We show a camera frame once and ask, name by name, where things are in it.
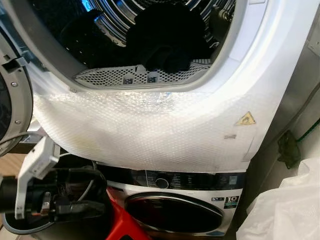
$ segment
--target bubble wrap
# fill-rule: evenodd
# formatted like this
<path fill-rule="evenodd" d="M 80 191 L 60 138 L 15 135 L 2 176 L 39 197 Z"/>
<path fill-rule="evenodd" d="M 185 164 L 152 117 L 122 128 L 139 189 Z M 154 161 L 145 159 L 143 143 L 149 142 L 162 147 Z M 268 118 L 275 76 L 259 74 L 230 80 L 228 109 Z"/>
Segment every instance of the bubble wrap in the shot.
<path fill-rule="evenodd" d="M 260 116 L 275 108 L 270 99 L 219 102 L 195 92 L 36 95 L 34 115 L 57 144 L 83 158 L 135 170 L 218 172 L 239 169 L 257 128 L 267 130 Z M 248 111 L 256 124 L 236 125 Z"/>

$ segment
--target control panel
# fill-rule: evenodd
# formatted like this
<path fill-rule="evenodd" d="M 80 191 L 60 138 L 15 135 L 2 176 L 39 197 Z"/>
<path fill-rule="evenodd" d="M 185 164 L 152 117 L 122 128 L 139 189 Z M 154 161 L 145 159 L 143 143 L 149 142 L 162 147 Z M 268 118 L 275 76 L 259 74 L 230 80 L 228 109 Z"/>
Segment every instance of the control panel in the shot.
<path fill-rule="evenodd" d="M 107 180 L 160 189 L 221 191 L 243 189 L 245 172 L 171 172 L 107 167 Z"/>

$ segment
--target dryer drum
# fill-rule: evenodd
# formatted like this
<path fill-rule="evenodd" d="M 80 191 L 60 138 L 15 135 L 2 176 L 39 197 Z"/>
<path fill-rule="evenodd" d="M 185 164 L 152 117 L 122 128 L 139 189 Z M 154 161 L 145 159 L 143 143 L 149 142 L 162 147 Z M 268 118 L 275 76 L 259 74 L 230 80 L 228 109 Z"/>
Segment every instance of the dryer drum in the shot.
<path fill-rule="evenodd" d="M 95 28 L 92 30 L 97 37 L 93 46 L 102 46 L 103 37 L 107 37 L 105 45 L 110 50 L 109 54 L 101 54 L 101 47 L 97 47 L 93 53 L 86 42 L 67 44 L 63 47 L 81 64 L 88 69 L 77 72 L 72 76 L 72 80 L 78 85 L 88 89 L 113 89 L 113 88 L 134 88 L 146 86 L 172 86 L 188 84 L 197 81 L 211 67 L 216 56 L 221 50 L 224 37 L 229 31 L 231 20 L 233 18 L 236 6 L 236 0 L 28 0 L 33 11 L 38 15 L 51 34 L 59 41 L 62 41 L 60 35 L 68 24 L 74 19 L 83 16 L 90 10 L 101 11 L 101 15 L 95 19 Z M 146 8 L 153 4 L 184 4 L 191 11 L 196 10 L 200 13 L 200 18 L 205 24 L 203 38 L 207 42 L 209 49 L 208 55 L 202 58 L 194 59 L 189 69 L 183 69 L 179 72 L 166 71 L 147 67 L 145 69 L 140 63 L 128 63 L 125 57 L 119 57 L 123 54 L 123 49 L 127 45 L 127 32 L 134 26 L 135 17 Z M 212 28 L 215 25 L 216 18 L 221 25 L 219 28 Z M 76 24 L 78 30 L 75 33 L 83 31 L 81 24 Z"/>

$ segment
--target yellow warning triangle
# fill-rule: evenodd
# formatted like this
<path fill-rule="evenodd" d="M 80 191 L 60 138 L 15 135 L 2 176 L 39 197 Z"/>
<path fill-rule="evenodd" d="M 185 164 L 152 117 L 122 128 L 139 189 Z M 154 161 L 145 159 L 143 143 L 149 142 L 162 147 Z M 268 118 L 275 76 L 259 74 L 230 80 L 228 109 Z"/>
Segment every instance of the yellow warning triangle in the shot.
<path fill-rule="evenodd" d="M 251 125 L 256 124 L 254 117 L 252 116 L 251 112 L 247 112 L 243 117 L 235 125 Z"/>

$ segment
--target dryer door opening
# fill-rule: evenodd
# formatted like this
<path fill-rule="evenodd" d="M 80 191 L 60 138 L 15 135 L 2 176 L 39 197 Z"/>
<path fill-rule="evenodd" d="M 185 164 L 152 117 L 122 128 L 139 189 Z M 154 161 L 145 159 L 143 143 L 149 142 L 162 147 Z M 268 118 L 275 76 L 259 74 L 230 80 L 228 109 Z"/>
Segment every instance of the dryer door opening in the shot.
<path fill-rule="evenodd" d="M 223 219 L 217 207 L 174 193 L 138 193 L 127 198 L 125 209 L 146 227 L 175 233 L 211 232 Z"/>
<path fill-rule="evenodd" d="M 209 80 L 204 77 L 210 71 L 217 72 L 226 61 L 229 65 L 228 56 L 234 47 L 240 28 L 244 27 L 250 29 L 251 32 L 256 32 L 266 8 L 265 3 L 248 4 L 247 0 L 239 1 L 239 3 L 236 0 L 2 0 L 1 2 L 4 12 L 10 16 L 16 30 L 32 53 L 48 70 L 70 88 L 77 91 L 110 89 L 163 91 L 166 87 L 170 90 L 175 88 L 180 92 L 180 88 L 195 89 Z M 191 11 L 199 12 L 200 19 L 204 22 L 203 40 L 207 42 L 208 50 L 205 52 L 208 54 L 205 58 L 201 57 L 202 59 L 192 57 L 193 60 L 190 59 L 188 70 L 184 68 L 179 72 L 169 73 L 155 68 L 148 71 L 140 65 L 141 63 L 132 63 L 133 65 L 117 64 L 109 67 L 97 67 L 93 64 L 92 66 L 95 67 L 92 67 L 83 58 L 87 54 L 92 56 L 88 53 L 90 51 L 86 51 L 85 54 L 81 49 L 72 50 L 61 42 L 61 33 L 66 26 L 69 26 L 70 23 L 83 16 L 87 11 L 99 10 L 103 13 L 95 18 L 94 34 L 97 36 L 102 34 L 101 38 L 106 37 L 108 39 L 106 42 L 111 49 L 115 46 L 117 46 L 116 49 L 123 49 L 127 44 L 127 32 L 135 25 L 137 15 L 152 4 L 174 4 L 176 2 L 185 4 Z M 247 22 L 254 26 L 243 26 L 244 16 L 252 11 L 257 14 L 254 16 L 249 14 L 250 21 Z M 182 25 L 188 20 L 187 18 L 184 19 L 181 20 Z M 78 31 L 75 31 L 76 33 L 84 28 L 81 24 L 76 25 L 76 27 L 78 28 Z M 243 49 L 242 52 L 245 54 L 253 41 L 253 37 L 254 34 L 246 40 L 246 46 L 237 46 L 236 49 Z M 81 43 L 77 40 L 74 40 L 74 44 L 71 44 L 71 46 Z M 92 48 L 88 47 L 89 50 L 101 46 L 101 44 L 96 44 L 96 41 L 93 42 Z M 95 52 L 94 56 L 101 55 L 99 50 L 93 52 Z M 111 55 L 105 54 L 103 55 L 105 57 L 98 59 L 113 61 L 113 59 L 118 58 L 117 54 L 114 55 L 114 58 L 110 58 Z M 96 57 L 92 59 L 93 62 L 101 62 Z M 232 73 L 236 67 L 234 64 L 228 67 L 228 72 Z"/>

